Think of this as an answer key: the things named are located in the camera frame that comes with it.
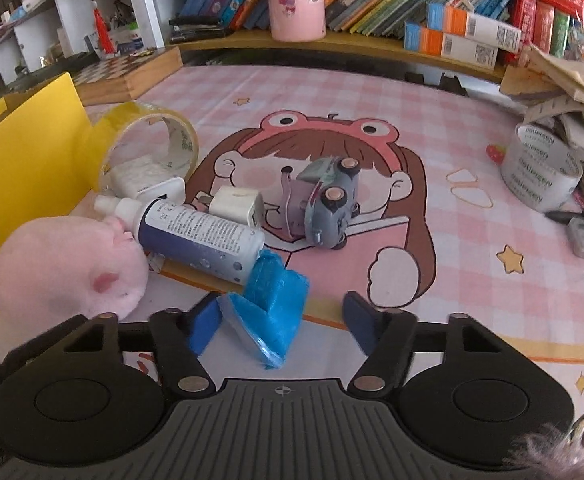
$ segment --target roll of tape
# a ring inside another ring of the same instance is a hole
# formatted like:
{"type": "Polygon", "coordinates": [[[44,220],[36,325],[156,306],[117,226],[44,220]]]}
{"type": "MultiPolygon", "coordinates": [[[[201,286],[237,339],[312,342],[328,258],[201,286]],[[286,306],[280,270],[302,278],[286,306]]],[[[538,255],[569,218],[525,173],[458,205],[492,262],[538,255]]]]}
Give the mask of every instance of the roll of tape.
{"type": "Polygon", "coordinates": [[[197,165],[198,139],[190,122],[168,108],[149,103],[128,102],[108,110],[80,142],[77,166],[82,168],[93,190],[107,187],[106,173],[112,151],[126,132],[143,121],[162,120],[170,136],[168,155],[159,163],[187,182],[197,165]]]}
{"type": "Polygon", "coordinates": [[[540,212],[557,209],[583,175],[581,163],[550,131],[517,126],[501,165],[501,177],[525,205],[540,212]]]}

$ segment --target black pen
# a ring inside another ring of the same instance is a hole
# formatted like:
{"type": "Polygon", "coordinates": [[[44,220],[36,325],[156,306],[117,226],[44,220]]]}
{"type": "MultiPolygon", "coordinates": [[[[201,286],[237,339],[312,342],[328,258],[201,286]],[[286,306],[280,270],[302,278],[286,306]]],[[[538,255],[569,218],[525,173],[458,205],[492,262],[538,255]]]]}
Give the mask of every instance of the black pen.
{"type": "Polygon", "coordinates": [[[546,217],[550,220],[558,222],[559,224],[568,225],[573,218],[581,218],[584,220],[584,213],[574,213],[571,211],[549,211],[546,217]]]}

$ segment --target qr code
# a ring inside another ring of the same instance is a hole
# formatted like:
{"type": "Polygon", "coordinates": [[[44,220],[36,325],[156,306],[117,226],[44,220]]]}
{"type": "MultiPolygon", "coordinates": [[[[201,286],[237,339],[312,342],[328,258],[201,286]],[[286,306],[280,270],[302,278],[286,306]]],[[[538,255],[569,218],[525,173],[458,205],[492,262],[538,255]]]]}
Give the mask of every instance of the qr code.
{"type": "Polygon", "coordinates": [[[476,18],[470,18],[467,24],[467,35],[473,36],[475,34],[476,34],[476,18]]]}
{"type": "Polygon", "coordinates": [[[474,53],[474,58],[476,62],[481,65],[490,66],[492,65],[492,55],[494,50],[485,45],[477,45],[476,52],[474,53]]]}
{"type": "Polygon", "coordinates": [[[517,34],[513,30],[508,30],[505,27],[499,28],[496,32],[496,43],[501,48],[516,48],[517,47],[517,34]]]}
{"type": "Polygon", "coordinates": [[[446,56],[450,56],[452,54],[452,38],[446,38],[446,44],[443,46],[443,53],[446,56]]]}

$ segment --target frog eye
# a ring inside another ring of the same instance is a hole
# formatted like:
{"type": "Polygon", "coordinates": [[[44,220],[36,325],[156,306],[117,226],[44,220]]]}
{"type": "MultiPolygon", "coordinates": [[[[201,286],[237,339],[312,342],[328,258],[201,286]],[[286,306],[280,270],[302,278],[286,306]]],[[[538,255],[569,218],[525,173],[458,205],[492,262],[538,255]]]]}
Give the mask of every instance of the frog eye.
{"type": "Polygon", "coordinates": [[[390,127],[379,121],[361,123],[361,131],[370,137],[385,137],[390,133],[390,127]]]}
{"type": "Polygon", "coordinates": [[[292,126],[293,124],[296,124],[297,121],[298,117],[289,112],[272,115],[272,117],[268,119],[270,126],[274,126],[275,128],[292,126]]]}

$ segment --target cartoon girl's hand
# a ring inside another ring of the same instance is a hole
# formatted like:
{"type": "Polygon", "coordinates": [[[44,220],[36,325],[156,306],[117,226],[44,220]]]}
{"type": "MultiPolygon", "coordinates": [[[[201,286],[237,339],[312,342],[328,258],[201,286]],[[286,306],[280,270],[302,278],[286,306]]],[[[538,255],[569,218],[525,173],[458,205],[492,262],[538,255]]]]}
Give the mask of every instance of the cartoon girl's hand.
{"type": "Polygon", "coordinates": [[[379,308],[409,304],[419,289],[419,267],[405,249],[381,249],[368,272],[368,297],[379,308]]]}

